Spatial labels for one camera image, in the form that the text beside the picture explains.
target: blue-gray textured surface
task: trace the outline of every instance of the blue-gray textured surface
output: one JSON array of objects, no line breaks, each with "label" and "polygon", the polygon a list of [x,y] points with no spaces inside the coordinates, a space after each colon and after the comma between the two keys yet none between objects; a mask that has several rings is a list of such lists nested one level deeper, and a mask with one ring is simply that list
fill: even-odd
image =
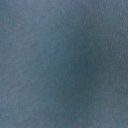
[{"label": "blue-gray textured surface", "polygon": [[0,127],[126,128],[127,0],[0,0]]}]

